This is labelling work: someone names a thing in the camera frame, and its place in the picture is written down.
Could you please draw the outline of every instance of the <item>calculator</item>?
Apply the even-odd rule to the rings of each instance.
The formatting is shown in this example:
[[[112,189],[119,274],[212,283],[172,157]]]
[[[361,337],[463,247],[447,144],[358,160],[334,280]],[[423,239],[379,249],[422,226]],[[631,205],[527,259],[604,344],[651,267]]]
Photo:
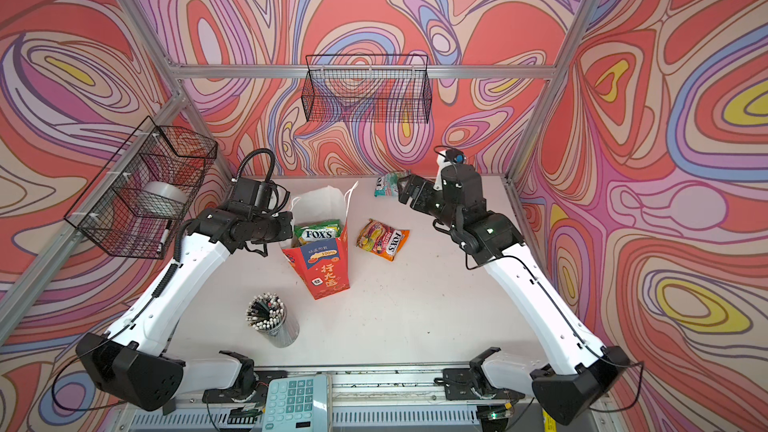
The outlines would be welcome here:
[[[264,430],[331,430],[331,378],[307,375],[273,379],[264,408]]]

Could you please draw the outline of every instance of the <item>white table surface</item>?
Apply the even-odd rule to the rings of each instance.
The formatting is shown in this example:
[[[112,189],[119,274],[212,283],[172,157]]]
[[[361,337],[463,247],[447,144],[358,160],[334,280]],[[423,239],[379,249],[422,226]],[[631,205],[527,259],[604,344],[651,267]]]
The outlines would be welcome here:
[[[327,185],[345,192],[355,180],[360,184],[347,224],[350,289],[314,300],[277,244],[268,245],[267,258],[237,251],[184,312],[168,352],[192,359],[234,350],[263,367],[466,362],[492,346],[544,356],[531,327],[485,269],[467,271],[464,254],[432,229],[432,217],[395,198],[374,197],[374,178],[276,182],[299,194]],[[516,223],[502,180],[483,177],[483,188],[488,209]],[[394,262],[355,246],[369,218],[411,231]],[[277,293],[298,318],[301,330],[291,346],[275,348],[247,325],[246,307],[261,292]]]

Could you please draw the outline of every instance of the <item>green candy bag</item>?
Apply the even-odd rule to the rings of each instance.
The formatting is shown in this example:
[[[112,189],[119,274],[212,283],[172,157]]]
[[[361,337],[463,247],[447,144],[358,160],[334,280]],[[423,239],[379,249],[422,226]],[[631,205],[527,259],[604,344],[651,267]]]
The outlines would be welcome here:
[[[295,226],[293,234],[299,239],[299,244],[307,245],[310,242],[337,238],[341,235],[341,221],[326,220],[311,226]]]

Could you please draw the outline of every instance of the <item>candy wrapper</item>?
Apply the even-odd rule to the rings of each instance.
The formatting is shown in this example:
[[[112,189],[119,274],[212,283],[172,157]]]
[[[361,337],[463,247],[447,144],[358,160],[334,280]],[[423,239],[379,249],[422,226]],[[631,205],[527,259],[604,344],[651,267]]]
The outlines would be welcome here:
[[[397,197],[397,181],[400,178],[408,177],[411,175],[411,171],[406,170],[404,172],[390,172],[385,176],[381,176],[376,179],[376,190],[373,191],[375,197],[391,196]]]
[[[299,239],[299,244],[307,245],[310,242],[341,237],[342,228],[341,221],[326,220],[312,226],[294,227],[293,235]]]
[[[391,262],[405,245],[409,233],[410,231],[398,230],[371,218],[368,225],[357,235],[357,246]]]

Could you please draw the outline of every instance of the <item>black cable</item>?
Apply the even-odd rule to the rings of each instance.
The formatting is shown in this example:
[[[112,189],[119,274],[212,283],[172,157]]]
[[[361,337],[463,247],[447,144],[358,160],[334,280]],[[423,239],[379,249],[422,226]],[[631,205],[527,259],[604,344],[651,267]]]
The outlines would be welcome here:
[[[256,249],[256,250],[251,250],[251,249],[249,249],[249,248],[248,248],[248,243],[247,243],[247,242],[243,244],[243,248],[244,248],[245,250],[247,250],[248,252],[255,252],[255,253],[257,253],[257,254],[261,254],[261,253],[262,253],[262,251],[261,251],[261,250],[259,250],[259,249]]]
[[[446,149],[452,149],[452,147],[449,147],[449,146],[434,146],[434,147],[432,148],[432,151],[433,151],[435,154],[437,154],[437,155],[439,155],[440,157],[442,157],[442,158],[446,158],[446,154],[444,154],[444,153],[440,152],[439,150],[437,150],[437,148],[438,148],[438,147],[445,147]]]
[[[482,267],[482,266],[484,266],[486,264],[490,264],[491,262],[496,262],[500,258],[513,258],[514,260],[520,262],[520,264],[531,275],[531,277],[536,279],[536,276],[533,275],[533,273],[531,272],[531,269],[528,268],[528,266],[525,264],[525,262],[523,262],[523,260],[521,260],[520,257],[515,257],[514,255],[502,255],[501,257],[496,257],[493,260],[490,260],[490,261],[486,262],[485,264],[478,264],[478,265],[475,265],[475,267],[469,267],[469,255],[468,254],[464,254],[464,265],[466,266],[467,270],[475,270],[476,268],[480,268],[480,267]],[[626,369],[635,368],[635,367],[639,367],[640,368],[640,378],[638,379],[638,392],[635,394],[634,400],[632,400],[631,404],[629,404],[627,407],[623,407],[623,408],[619,408],[619,409],[613,409],[613,410],[599,410],[599,409],[593,409],[593,408],[590,408],[590,410],[594,410],[595,412],[612,413],[612,412],[623,412],[625,410],[629,410],[630,408],[634,407],[636,405],[636,403],[638,402],[639,398],[640,398],[640,391],[641,391],[641,387],[643,385],[643,372],[645,371],[645,362],[640,360],[639,362],[634,362],[633,364],[616,364],[612,360],[607,360],[603,356],[598,355],[597,352],[592,350],[587,345],[587,341],[585,341],[585,340],[583,340],[581,338],[581,335],[579,335],[579,332],[576,331],[576,328],[574,328],[574,326],[571,324],[571,322],[568,320],[568,318],[565,317],[565,313],[563,313],[563,311],[560,309],[560,307],[558,307],[558,304],[554,301],[554,299],[549,294],[549,292],[547,292],[547,289],[545,289],[544,286],[538,280],[536,281],[536,283],[538,283],[538,286],[542,289],[543,293],[547,296],[547,298],[549,298],[549,301],[552,303],[554,308],[557,309],[557,311],[560,313],[560,316],[563,318],[565,323],[568,324],[568,326],[570,327],[571,331],[573,331],[574,336],[581,342],[581,345],[584,348],[586,348],[590,353],[592,353],[593,356],[595,356],[598,360],[602,360],[606,364],[612,365],[612,366],[614,366],[616,368],[626,368]]]
[[[272,210],[270,210],[270,211],[268,211],[266,213],[268,216],[271,216],[272,214],[274,214],[276,212],[280,212],[281,210],[283,210],[285,208],[285,206],[288,205],[288,198],[290,198],[290,192],[288,191],[287,188],[283,187],[280,184],[274,183],[274,182],[272,182],[272,184],[274,184],[277,187],[282,188],[286,193],[285,193],[285,195],[283,195],[283,201],[280,204],[276,205]],[[277,201],[280,200],[280,194],[275,192],[275,195],[277,196],[276,199],[275,199],[275,203],[277,203]]]
[[[184,231],[187,230],[189,224],[195,220],[196,219],[194,218],[188,218],[181,223],[181,226],[179,226],[179,231],[176,233],[176,239],[174,240],[174,263],[168,267],[168,270],[165,271],[165,275],[163,275],[163,278],[158,283],[158,286],[155,287],[152,291],[153,298],[159,297],[160,294],[163,293],[163,290],[165,290],[165,288],[168,286],[168,282],[170,282],[170,280],[174,277],[174,274],[176,274],[176,270],[181,263],[181,241],[184,240]]]
[[[218,432],[221,432],[221,429],[216,425],[216,422],[214,422],[214,416],[210,414],[210,406],[208,403],[205,403],[205,409],[208,411],[208,418],[210,419],[210,424],[214,426]]]
[[[514,419],[514,421],[510,421],[510,424],[507,426],[507,428],[505,428],[505,429],[504,429],[504,431],[506,431],[506,430],[510,430],[511,428],[513,428],[513,427],[514,427],[514,425],[515,425],[517,422],[519,422],[521,418],[523,418],[523,416],[525,415],[525,413],[526,413],[526,412],[528,412],[528,409],[529,409],[529,408],[531,408],[531,404],[532,404],[532,403],[533,403],[533,399],[531,399],[531,401],[530,401],[530,402],[528,402],[528,405],[526,405],[526,406],[525,406],[525,408],[523,409],[523,412],[521,412],[521,413],[520,413],[520,415],[519,415],[519,416],[517,416],[517,417]]]
[[[629,404],[626,407],[609,409],[609,410],[600,410],[592,407],[590,407],[589,409],[592,410],[593,412],[600,412],[601,414],[612,414],[613,412],[624,412],[625,410],[629,410],[632,407],[634,407],[638,403],[638,400],[640,399],[640,390],[643,386],[643,372],[645,372],[645,362],[640,361],[640,362],[637,362],[635,365],[640,366],[640,378],[638,379],[638,391],[635,393],[634,400],[632,400],[631,404]]]
[[[235,173],[235,179],[240,180],[240,176],[243,175],[243,170],[245,170],[245,166],[248,165],[248,162],[256,156],[259,156],[261,154],[267,154],[270,157],[270,167],[266,170],[266,176],[264,177],[264,182],[269,182],[272,179],[272,173],[275,171],[275,153],[272,152],[270,149],[256,149],[248,152],[246,156],[243,158],[242,161],[240,161],[240,165],[237,167],[237,172]]]
[[[145,305],[144,305],[144,306],[141,308],[141,310],[140,310],[140,311],[139,311],[139,312],[138,312],[138,313],[137,313],[137,314],[136,314],[136,315],[135,315],[135,316],[134,316],[134,317],[133,317],[133,318],[130,320],[130,322],[128,322],[128,324],[127,324],[125,327],[123,327],[122,329],[120,329],[120,331],[119,331],[119,332],[117,332],[115,335],[113,335],[112,337],[110,337],[110,338],[108,338],[108,339],[109,339],[109,340],[114,340],[114,339],[115,339],[117,336],[119,336],[119,335],[120,335],[120,334],[122,334],[123,332],[127,331],[127,330],[128,330],[128,328],[129,328],[129,327],[130,327],[130,326],[133,324],[133,322],[135,322],[135,321],[136,321],[136,319],[139,317],[139,315],[141,315],[141,312],[144,312],[145,310],[147,310],[147,307],[149,307],[149,304],[151,304],[153,300],[154,300],[154,297],[150,297],[149,301],[147,301],[147,303],[146,303],[146,304],[145,304]],[[54,403],[54,404],[56,404],[56,407],[58,407],[58,408],[60,408],[60,409],[63,409],[63,410],[67,410],[67,411],[69,411],[69,412],[89,412],[89,411],[91,411],[91,410],[101,410],[101,409],[108,409],[108,408],[112,408],[112,407],[114,407],[115,405],[122,405],[122,404],[126,404],[126,403],[127,403],[127,401],[126,401],[126,400],[119,400],[118,402],[115,402],[114,404],[109,404],[109,405],[101,405],[101,406],[99,406],[99,407],[91,407],[91,408],[87,408],[87,409],[73,409],[73,408],[69,408],[69,407],[65,407],[65,406],[63,406],[61,403],[59,403],[58,399],[56,398],[56,383],[57,383],[57,382],[58,382],[58,380],[59,380],[59,379],[62,377],[62,374],[64,373],[64,371],[65,371],[65,370],[67,370],[67,369],[69,368],[69,366],[70,366],[70,365],[74,364],[74,363],[75,363],[75,362],[77,362],[78,360],[81,360],[81,359],[82,359],[83,357],[85,357],[86,355],[93,353],[93,351],[94,351],[94,350],[96,350],[96,349],[100,348],[100,347],[101,347],[101,346],[103,346],[103,345],[106,345],[106,343],[107,343],[107,341],[103,341],[103,342],[101,342],[99,345],[97,345],[96,347],[93,347],[93,348],[91,348],[91,350],[88,350],[87,352],[83,352],[82,354],[80,354],[80,355],[78,355],[77,357],[73,358],[72,360],[70,360],[69,362],[67,362],[67,364],[66,364],[65,366],[63,366],[63,367],[62,367],[62,369],[61,369],[61,370],[58,372],[58,374],[56,374],[56,376],[55,376],[55,377],[53,377],[53,382],[51,383],[51,398],[53,399],[53,403]]]
[[[469,385],[469,382],[457,382],[456,380],[446,379],[443,377],[435,377],[435,385]]]

